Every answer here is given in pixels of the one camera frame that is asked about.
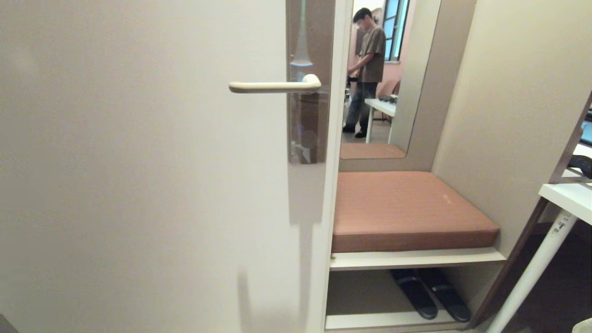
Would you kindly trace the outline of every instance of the white door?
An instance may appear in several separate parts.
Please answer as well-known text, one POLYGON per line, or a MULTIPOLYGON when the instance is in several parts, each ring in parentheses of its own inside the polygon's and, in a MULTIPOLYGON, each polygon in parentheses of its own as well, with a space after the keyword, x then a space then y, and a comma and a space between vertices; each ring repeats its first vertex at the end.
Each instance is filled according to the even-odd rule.
POLYGON ((4 4, 0 315, 20 333, 322 331, 337 6, 333 44, 332 1, 4 4), (229 91, 308 73, 318 94, 229 91))

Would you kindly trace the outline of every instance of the dark pants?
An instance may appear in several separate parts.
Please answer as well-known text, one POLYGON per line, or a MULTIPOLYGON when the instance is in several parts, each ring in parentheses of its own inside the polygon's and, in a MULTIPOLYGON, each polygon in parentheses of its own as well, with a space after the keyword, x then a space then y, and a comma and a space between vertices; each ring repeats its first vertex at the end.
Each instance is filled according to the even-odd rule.
POLYGON ((368 131, 368 116, 370 115, 370 106, 364 103, 366 98, 376 98, 377 82, 358 82, 356 91, 352 97, 352 103, 349 106, 348 118, 345 121, 345 127, 348 129, 356 128, 356 123, 360 121, 360 132, 368 131))

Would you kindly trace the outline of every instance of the slipper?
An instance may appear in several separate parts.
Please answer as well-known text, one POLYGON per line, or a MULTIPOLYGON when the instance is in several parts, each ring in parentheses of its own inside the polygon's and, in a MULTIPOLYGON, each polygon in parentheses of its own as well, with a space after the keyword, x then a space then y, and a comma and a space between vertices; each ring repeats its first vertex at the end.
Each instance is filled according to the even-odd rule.
POLYGON ((417 270, 422 282, 436 295, 448 314, 458 322, 471 320, 471 311, 438 268, 420 268, 417 270))
POLYGON ((408 268, 391 270, 391 275, 420 316, 425 319, 434 319, 438 315, 438 308, 419 280, 415 270, 408 268))

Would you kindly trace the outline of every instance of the seat cushion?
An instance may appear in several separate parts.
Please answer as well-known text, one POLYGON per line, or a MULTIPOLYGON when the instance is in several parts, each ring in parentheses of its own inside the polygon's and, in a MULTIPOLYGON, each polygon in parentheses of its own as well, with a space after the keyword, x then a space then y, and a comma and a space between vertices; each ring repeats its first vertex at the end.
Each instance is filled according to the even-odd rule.
POLYGON ((499 227, 430 172, 340 172, 333 252, 493 246, 499 227))

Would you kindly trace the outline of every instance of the young man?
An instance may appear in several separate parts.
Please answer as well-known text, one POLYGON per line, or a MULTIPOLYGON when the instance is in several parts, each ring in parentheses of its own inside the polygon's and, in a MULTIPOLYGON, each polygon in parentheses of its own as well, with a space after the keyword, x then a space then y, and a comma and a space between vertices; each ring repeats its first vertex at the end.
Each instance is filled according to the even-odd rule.
POLYGON ((353 22, 367 33, 362 40, 360 60, 355 66, 348 68, 348 75, 358 77, 358 83, 349 106, 343 132, 355 132, 359 120, 361 129, 356 137, 366 137, 370 107, 364 103, 364 100, 376 97, 376 85, 382 81, 386 36, 384 30, 374 22, 370 9, 360 9, 353 16, 353 22))

